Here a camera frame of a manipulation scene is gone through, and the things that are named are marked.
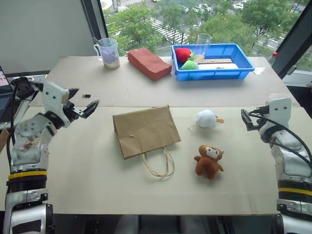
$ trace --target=black cable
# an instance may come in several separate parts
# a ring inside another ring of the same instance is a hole
[[[281,144],[279,144],[279,143],[276,143],[276,142],[269,142],[269,143],[270,143],[270,144],[273,144],[273,145],[277,145],[277,146],[279,146],[279,147],[282,147],[282,148],[284,148],[285,150],[288,150],[289,152],[291,152],[291,153],[297,155],[299,158],[301,158],[302,160],[304,160],[304,161],[307,163],[307,165],[311,168],[311,171],[312,171],[312,163],[309,162],[309,161],[308,161],[305,157],[303,157],[300,153],[298,153],[298,152],[292,150],[291,148],[288,148],[288,147],[283,146],[283,145],[281,145]]]
[[[306,145],[306,143],[304,143],[304,141],[299,137],[297,136],[294,132],[292,132],[291,130],[289,130],[287,127],[285,127],[284,125],[278,123],[278,122],[275,122],[274,120],[271,120],[269,118],[265,118],[263,116],[258,116],[258,115],[254,115],[254,114],[251,114],[250,112],[248,113],[249,116],[251,117],[255,117],[255,118],[260,118],[260,119],[264,119],[270,123],[273,123],[275,125],[278,125],[279,127],[281,127],[282,129],[284,129],[286,132],[290,133],[291,135],[293,135],[302,145],[303,147],[306,149],[306,151],[308,152],[308,156],[309,156],[309,159],[310,161],[312,162],[312,155],[311,155],[311,151],[310,149],[308,148],[308,146]]]
[[[9,165],[11,166],[10,139],[11,136],[9,136],[8,140],[6,141],[6,154],[8,156]]]
[[[13,91],[13,97],[12,97],[12,101],[11,101],[11,136],[12,136],[12,142],[13,145],[15,145],[15,136],[14,136],[14,107],[15,107],[15,96],[16,96],[16,92],[18,90],[19,85],[17,84],[14,88]]]

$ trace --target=robotic hand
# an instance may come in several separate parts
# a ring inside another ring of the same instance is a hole
[[[278,182],[277,210],[273,234],[312,233],[312,156],[307,145],[288,129],[291,100],[277,99],[267,106],[241,110],[247,131],[258,130],[271,147]],[[258,118],[254,125],[250,117]]]
[[[19,124],[15,129],[16,144],[8,155],[10,176],[5,200],[4,234],[54,233],[53,207],[46,189],[48,145],[61,127],[67,128],[78,117],[91,115],[98,101],[84,111],[74,108],[69,101],[78,89],[63,89],[46,82],[34,83],[42,91],[45,114]]]

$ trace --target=laptop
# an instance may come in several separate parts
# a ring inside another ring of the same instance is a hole
[[[11,88],[5,74],[0,66],[0,121],[13,98],[13,89]]]

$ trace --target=red sponge block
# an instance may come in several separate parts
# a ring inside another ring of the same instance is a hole
[[[171,65],[146,48],[130,50],[128,61],[152,80],[159,80],[171,73]]]

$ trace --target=table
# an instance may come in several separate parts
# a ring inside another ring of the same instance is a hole
[[[66,88],[79,88],[72,98],[76,106],[86,106],[99,99],[100,106],[149,107],[169,105],[171,107],[211,106],[258,106],[269,100],[269,95],[291,95],[282,80],[269,66],[264,57],[249,57],[255,67],[265,67],[256,75],[232,80],[177,81],[172,66],[170,76],[152,81],[142,74],[126,57],[120,57],[120,67],[106,69],[99,57],[62,57],[49,73],[47,80]],[[161,57],[172,63],[171,57]],[[82,98],[91,94],[91,98]],[[41,95],[32,102],[42,106]]]
[[[149,215],[264,215],[275,214],[277,182],[270,148],[257,131],[247,132],[242,107],[211,107],[224,124],[194,128],[203,107],[172,107],[181,142],[168,146],[175,160],[169,178],[149,174],[140,156],[124,160],[114,133],[112,115],[138,107],[99,107],[88,119],[60,129],[50,144],[47,187],[55,213]],[[255,106],[244,107],[252,110]],[[26,118],[42,107],[30,107]],[[290,128],[312,147],[311,119],[301,107],[292,108]],[[211,144],[225,151],[215,180],[195,174],[198,147]],[[150,165],[164,170],[161,150],[147,153]],[[9,174],[6,152],[0,153],[0,210],[4,210]]]

